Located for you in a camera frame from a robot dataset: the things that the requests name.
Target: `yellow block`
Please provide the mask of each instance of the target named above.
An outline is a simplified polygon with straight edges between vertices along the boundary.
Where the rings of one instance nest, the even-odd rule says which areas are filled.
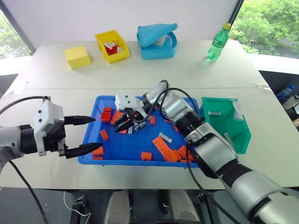
[[[66,49],[64,55],[71,69],[77,69],[92,63],[84,46]]]

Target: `blue container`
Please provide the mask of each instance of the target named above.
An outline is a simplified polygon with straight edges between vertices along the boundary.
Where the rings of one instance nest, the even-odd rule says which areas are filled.
[[[138,27],[137,44],[142,58],[147,60],[173,57],[177,49],[177,39],[172,31],[177,28],[176,23]],[[154,42],[164,35],[167,35],[164,45],[154,45]]]
[[[112,107],[115,112],[114,96],[98,96],[96,98],[93,112],[91,116],[96,121],[88,124],[83,144],[91,142],[102,142],[104,147],[104,160],[93,160],[92,153],[79,156],[78,160],[82,164],[99,164],[99,165],[139,165],[139,166],[171,166],[171,167],[187,167],[185,162],[166,162],[159,150],[154,146],[152,141],[162,132],[172,138],[172,143],[166,144],[171,149],[179,149],[182,145],[186,145],[184,137],[176,132],[171,123],[167,123],[161,117],[159,111],[154,111],[155,124],[151,125],[150,121],[146,121],[146,125],[138,132],[133,130],[133,134],[115,133],[112,125],[107,122],[101,122],[100,116],[104,107]],[[103,141],[100,130],[105,129],[109,139]],[[152,161],[142,161],[141,152],[152,153]],[[191,167],[198,168],[195,162],[191,163]]]

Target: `blue bottle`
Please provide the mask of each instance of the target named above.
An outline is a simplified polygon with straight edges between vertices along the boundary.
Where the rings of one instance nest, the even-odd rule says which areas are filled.
[[[290,95],[290,93],[295,89],[294,85],[290,85],[287,88],[284,88],[282,91],[280,91],[278,94],[276,94],[277,99],[280,101],[284,98],[286,98],[287,96]]]

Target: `yellow bin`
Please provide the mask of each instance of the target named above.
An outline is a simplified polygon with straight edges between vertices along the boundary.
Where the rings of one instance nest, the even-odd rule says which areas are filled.
[[[97,40],[98,47],[99,47],[100,51],[103,52],[105,59],[109,63],[116,62],[116,61],[125,59],[126,57],[130,56],[130,52],[129,52],[126,42],[124,41],[124,39],[119,35],[119,33],[116,30],[111,30],[111,31],[108,31],[105,33],[96,34],[94,36],[95,36],[95,39]],[[108,55],[103,43],[112,42],[112,41],[114,41],[114,43],[121,48],[121,50],[122,50],[121,53]]]

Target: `green foliage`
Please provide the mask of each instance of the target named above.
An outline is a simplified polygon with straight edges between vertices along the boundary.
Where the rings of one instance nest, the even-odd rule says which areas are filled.
[[[0,59],[28,55],[27,46],[0,11]]]
[[[299,58],[299,1],[245,0],[230,37],[248,53]]]

